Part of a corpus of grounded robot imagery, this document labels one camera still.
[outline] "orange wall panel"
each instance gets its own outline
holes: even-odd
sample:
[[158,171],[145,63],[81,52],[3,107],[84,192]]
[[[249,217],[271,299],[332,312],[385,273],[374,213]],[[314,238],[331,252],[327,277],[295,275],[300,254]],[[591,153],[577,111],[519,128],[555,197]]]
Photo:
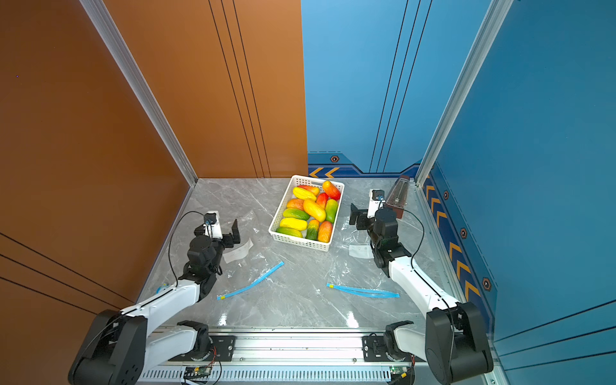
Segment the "orange wall panel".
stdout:
[[0,233],[134,301],[188,185],[78,0],[0,28]]
[[299,1],[105,4],[199,177],[307,172]]

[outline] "aluminum frame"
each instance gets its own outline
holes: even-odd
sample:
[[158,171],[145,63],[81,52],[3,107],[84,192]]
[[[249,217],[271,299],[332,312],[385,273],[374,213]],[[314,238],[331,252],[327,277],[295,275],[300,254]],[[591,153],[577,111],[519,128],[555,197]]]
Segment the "aluminum frame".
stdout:
[[441,115],[434,135],[430,140],[426,154],[417,170],[415,181],[419,187],[422,187],[426,181],[428,173],[432,169],[432,165],[439,155],[440,149],[445,143],[445,139],[451,131],[453,122],[458,117],[458,113],[462,108],[462,104],[466,100],[468,92],[471,90],[472,84],[484,64],[485,57],[494,43],[494,39],[500,30],[509,8],[513,0],[492,0],[490,7],[485,14],[484,21],[479,27],[475,41],[471,46],[471,50],[466,57],[464,66],[460,71],[456,85],[453,88],[452,95],[445,106],[443,115]]
[[182,145],[169,125],[156,97],[141,73],[135,58],[128,49],[118,27],[113,22],[105,3],[102,0],[79,0],[92,24],[96,27],[107,49],[124,74],[126,81],[141,103],[150,121],[158,131],[164,145],[176,161],[177,167],[191,187],[197,184],[197,174],[190,164]]

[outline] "mango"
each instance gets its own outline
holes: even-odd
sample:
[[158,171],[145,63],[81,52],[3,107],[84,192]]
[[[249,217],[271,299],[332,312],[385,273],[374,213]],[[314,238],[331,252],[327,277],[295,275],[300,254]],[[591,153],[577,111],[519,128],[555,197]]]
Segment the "mango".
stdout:
[[308,227],[308,222],[304,221],[303,219],[284,218],[282,221],[280,221],[280,227],[287,227],[289,229],[302,231]]
[[288,227],[279,227],[276,229],[277,233],[291,235],[292,237],[304,238],[302,232],[295,229],[289,229]]
[[317,205],[321,206],[322,209],[325,209],[325,203],[327,203],[327,199],[329,196],[326,193],[321,193],[317,197]]
[[336,213],[338,212],[338,202],[334,199],[327,201],[325,205],[325,220],[334,223],[336,220]]
[[330,181],[326,180],[323,182],[323,191],[325,191],[325,193],[327,195],[329,195],[329,197],[331,199],[335,199],[335,200],[339,200],[340,199],[340,190],[338,190],[336,188],[336,186],[334,186]]
[[325,210],[317,205],[316,202],[306,199],[304,201],[304,211],[319,222],[325,220]]
[[312,219],[308,223],[308,228],[306,229],[306,239],[315,241],[317,240],[317,237],[318,237],[318,221],[316,219]]
[[316,195],[301,187],[293,187],[293,195],[303,200],[311,200],[313,202],[317,200]]
[[286,208],[288,208],[288,209],[298,209],[298,210],[303,211],[304,210],[304,200],[303,199],[293,198],[292,200],[287,202]]
[[333,231],[334,226],[331,222],[325,221],[321,223],[321,226],[318,228],[317,240],[319,242],[328,243],[331,239],[331,232]]
[[282,216],[285,218],[304,219],[305,221],[310,219],[310,216],[307,213],[298,209],[286,209],[282,212]]
[[321,192],[320,188],[318,188],[317,186],[308,186],[308,185],[301,185],[298,186],[299,188],[303,188],[304,190],[308,190],[311,193],[314,194],[314,196],[316,197],[318,195],[318,193]]

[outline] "green mango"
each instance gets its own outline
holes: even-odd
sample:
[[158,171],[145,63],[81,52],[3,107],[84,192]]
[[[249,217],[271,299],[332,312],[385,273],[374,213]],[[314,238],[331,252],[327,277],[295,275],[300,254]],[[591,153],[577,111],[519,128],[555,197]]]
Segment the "green mango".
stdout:
[[334,223],[336,219],[336,213],[338,212],[338,202],[334,199],[330,199],[325,203],[325,220]]

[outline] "white plastic basket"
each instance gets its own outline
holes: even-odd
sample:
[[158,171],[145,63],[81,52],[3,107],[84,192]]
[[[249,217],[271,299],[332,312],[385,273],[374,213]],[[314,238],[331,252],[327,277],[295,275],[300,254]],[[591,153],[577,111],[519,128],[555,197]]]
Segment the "white plastic basket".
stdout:
[[274,219],[272,220],[272,224],[269,227],[269,233],[272,235],[274,240],[286,243],[292,243],[294,245],[306,247],[309,249],[320,250],[320,251],[328,251],[330,249],[331,240],[334,238],[334,233],[336,231],[336,224],[338,223],[338,214],[340,213],[340,206],[342,202],[342,197],[344,196],[344,184],[340,182],[334,182],[331,180],[331,184],[336,186],[338,190],[340,190],[340,199],[338,200],[338,212],[336,213],[336,218],[334,219],[334,227],[331,230],[331,238],[328,243],[323,243],[319,241],[312,241],[310,239],[292,237],[291,235],[277,233],[276,229],[280,225],[280,221],[283,219],[282,212],[286,209],[286,204],[291,199],[295,198],[293,195],[293,188],[301,185],[308,186],[317,186],[320,192],[323,191],[323,182],[324,179],[310,178],[307,176],[294,175],[291,177],[289,181],[289,186],[286,187],[285,195],[282,197],[282,201],[280,201],[280,205],[278,206],[278,210],[276,211],[276,215],[274,215]]

